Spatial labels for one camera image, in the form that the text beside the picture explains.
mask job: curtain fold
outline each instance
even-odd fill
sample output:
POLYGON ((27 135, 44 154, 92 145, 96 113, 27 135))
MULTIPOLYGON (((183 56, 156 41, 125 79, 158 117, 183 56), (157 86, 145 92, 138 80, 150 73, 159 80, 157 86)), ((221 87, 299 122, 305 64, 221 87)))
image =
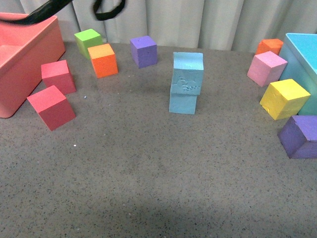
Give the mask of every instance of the curtain fold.
MULTIPOLYGON (((2 0, 0 11, 30 13, 47 0, 2 0)), ((151 36, 158 45, 255 52, 262 39, 317 32, 316 0, 126 0, 115 19, 97 21, 94 0, 74 0, 57 13, 63 39, 94 29, 105 42, 151 36)), ((105 0, 110 11, 119 0, 105 0)))

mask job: black cable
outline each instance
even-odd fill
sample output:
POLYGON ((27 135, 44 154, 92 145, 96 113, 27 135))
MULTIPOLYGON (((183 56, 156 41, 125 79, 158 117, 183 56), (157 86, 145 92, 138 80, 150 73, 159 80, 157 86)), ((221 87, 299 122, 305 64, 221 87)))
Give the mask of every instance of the black cable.
MULTIPOLYGON (((9 20, 9 19, 0 18, 0 22, 6 22, 6 23, 18 24, 18 25, 37 24, 58 13, 71 1, 73 0, 49 0, 48 2, 40 6, 38 9, 31 12, 25 18, 17 19, 17 20, 9 20)), ((115 7, 112 11, 97 13, 102 2, 103 0, 96 0, 93 5, 94 15, 96 19, 99 21, 105 21, 105 20, 116 17, 124 9, 124 6, 125 6, 125 0, 121 0, 121 3, 117 7, 115 7)))

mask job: light blue bin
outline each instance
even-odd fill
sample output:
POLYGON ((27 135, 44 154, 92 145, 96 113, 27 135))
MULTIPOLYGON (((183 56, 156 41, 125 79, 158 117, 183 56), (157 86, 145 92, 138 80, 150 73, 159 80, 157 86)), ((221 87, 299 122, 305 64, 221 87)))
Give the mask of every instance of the light blue bin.
POLYGON ((280 80, 294 79, 310 98, 299 115, 317 115, 317 34, 287 33, 279 56, 288 61, 280 80))

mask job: foam cube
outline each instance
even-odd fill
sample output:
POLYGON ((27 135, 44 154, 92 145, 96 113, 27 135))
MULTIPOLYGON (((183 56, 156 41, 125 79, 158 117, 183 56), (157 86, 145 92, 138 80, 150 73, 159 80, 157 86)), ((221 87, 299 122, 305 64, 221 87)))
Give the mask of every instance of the foam cube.
POLYGON ((181 114, 195 114, 197 95, 171 93, 169 112, 181 114))
POLYGON ((88 48, 97 78, 118 73, 117 61, 110 44, 88 48))
POLYGON ((158 62, 157 44, 150 36, 130 40, 132 59, 139 68, 144 68, 158 62))
POLYGON ((204 77, 202 53, 174 52, 169 112, 195 114, 204 77))
POLYGON ((256 55, 262 54, 268 51, 271 51, 274 54, 278 55, 282 46, 283 46, 283 42, 280 39, 261 40, 261 42, 258 45, 256 55))
POLYGON ((90 59, 88 48, 103 44, 102 36, 94 29, 88 29, 85 31, 78 32, 75 35, 76 44, 79 52, 90 59))
POLYGON ((287 61, 271 51, 253 57, 247 76, 260 87, 279 80, 287 61))
POLYGON ((50 130, 55 130, 76 117, 65 95, 54 85, 27 99, 50 130))
POLYGON ((174 52, 171 93, 200 95, 203 77, 202 53, 174 52))
POLYGON ((274 120, 296 115, 310 93, 293 79, 270 83, 260 104, 274 120))
POLYGON ((42 80, 47 87, 55 85, 62 94, 76 92, 74 79, 66 60, 41 65, 42 80))
POLYGON ((292 116, 278 137, 289 158, 317 158, 317 116, 292 116))
POLYGON ((293 78, 310 94, 299 115, 317 115, 317 34, 287 33, 279 56, 288 61, 280 80, 293 78))

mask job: red cube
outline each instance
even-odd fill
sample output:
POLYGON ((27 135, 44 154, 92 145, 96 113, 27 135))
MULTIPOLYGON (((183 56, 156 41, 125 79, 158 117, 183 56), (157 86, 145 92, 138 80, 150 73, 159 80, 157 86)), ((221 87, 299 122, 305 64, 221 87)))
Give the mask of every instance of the red cube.
POLYGON ((41 70, 43 82, 47 87, 55 85, 64 95, 76 92, 66 60, 43 64, 41 70))
POLYGON ((76 117, 67 98, 54 85, 27 99, 50 130, 55 130, 76 117))

